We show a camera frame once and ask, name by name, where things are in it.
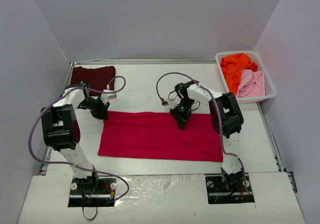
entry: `dark red towel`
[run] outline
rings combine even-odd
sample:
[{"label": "dark red towel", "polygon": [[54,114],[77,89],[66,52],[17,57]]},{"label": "dark red towel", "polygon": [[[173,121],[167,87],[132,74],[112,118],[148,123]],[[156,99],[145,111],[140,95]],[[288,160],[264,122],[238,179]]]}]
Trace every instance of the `dark red towel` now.
[{"label": "dark red towel", "polygon": [[170,113],[109,111],[99,156],[222,162],[209,114],[191,115],[184,130]]},{"label": "dark red towel", "polygon": [[[107,84],[116,75],[114,66],[105,66],[101,68],[83,68],[75,67],[72,70],[71,85],[78,84],[81,81],[88,82],[90,88],[103,91],[107,88]],[[115,89],[114,81],[110,85],[110,90]],[[100,96],[99,93],[91,91],[90,96]]]}]

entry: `pink towel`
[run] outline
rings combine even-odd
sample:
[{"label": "pink towel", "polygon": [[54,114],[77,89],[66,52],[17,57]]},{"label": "pink towel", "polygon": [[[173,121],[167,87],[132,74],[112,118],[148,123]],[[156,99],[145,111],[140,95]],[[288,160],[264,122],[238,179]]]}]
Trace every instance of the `pink towel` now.
[{"label": "pink towel", "polygon": [[265,96],[265,74],[263,71],[244,69],[236,93],[237,98],[251,98]]},{"label": "pink towel", "polygon": [[109,111],[99,156],[222,162],[210,114],[193,113],[180,130],[169,113]]}]

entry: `white plastic basket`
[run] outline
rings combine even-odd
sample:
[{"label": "white plastic basket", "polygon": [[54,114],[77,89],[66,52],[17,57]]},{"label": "white plastic basket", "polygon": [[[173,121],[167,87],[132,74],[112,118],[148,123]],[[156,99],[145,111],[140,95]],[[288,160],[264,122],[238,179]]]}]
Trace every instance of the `white plastic basket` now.
[{"label": "white plastic basket", "polygon": [[221,66],[220,66],[220,62],[221,59],[224,57],[227,57],[229,55],[232,54],[236,54],[236,53],[245,53],[247,54],[250,58],[252,62],[255,62],[258,66],[258,70],[263,71],[264,72],[264,89],[265,89],[265,95],[264,96],[255,96],[255,97],[238,97],[237,101],[238,103],[255,103],[255,102],[260,102],[262,100],[268,99],[268,98],[273,98],[276,96],[277,92],[275,89],[274,84],[272,83],[269,74],[265,68],[264,63],[262,62],[261,58],[259,57],[259,55],[257,53],[255,53],[252,50],[241,50],[241,51],[225,51],[225,52],[219,52],[215,55],[215,60],[216,63],[218,64],[218,69],[221,75],[221,79],[222,82],[224,84],[225,90],[227,92],[229,92],[229,88],[228,85],[226,83],[224,74],[222,72]]}]

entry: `white wall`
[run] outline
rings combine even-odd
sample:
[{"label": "white wall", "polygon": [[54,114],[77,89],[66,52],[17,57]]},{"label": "white wall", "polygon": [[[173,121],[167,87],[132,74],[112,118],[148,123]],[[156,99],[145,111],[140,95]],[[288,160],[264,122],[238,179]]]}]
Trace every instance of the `white wall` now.
[{"label": "white wall", "polygon": [[[61,94],[69,65],[34,0],[0,0],[0,223],[18,222],[40,164],[27,148],[41,107]],[[33,138],[45,153],[41,128]]]},{"label": "white wall", "polygon": [[320,220],[319,7],[320,0],[280,0],[255,47],[278,91],[263,108],[308,224]]},{"label": "white wall", "polygon": [[252,50],[279,0],[35,0],[69,61]]}]

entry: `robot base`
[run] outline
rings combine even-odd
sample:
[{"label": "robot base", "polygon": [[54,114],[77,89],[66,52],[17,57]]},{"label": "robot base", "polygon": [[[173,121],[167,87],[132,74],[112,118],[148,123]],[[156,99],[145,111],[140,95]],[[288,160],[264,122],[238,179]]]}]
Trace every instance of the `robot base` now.
[{"label": "robot base", "polygon": [[82,196],[82,190],[80,185],[75,185],[74,180],[71,184],[70,196],[69,196],[69,208],[82,207],[113,207],[115,202],[112,201],[115,198],[116,190],[112,190],[110,185],[116,184],[116,179],[111,177],[99,177],[98,186],[92,189],[83,189],[84,197]]},{"label": "robot base", "polygon": [[[246,175],[246,185],[249,192],[252,192],[249,176]],[[205,176],[206,191],[209,204],[237,204],[237,203],[254,203],[255,198],[246,193],[244,182],[240,179],[235,186],[227,189],[221,174]]]}]

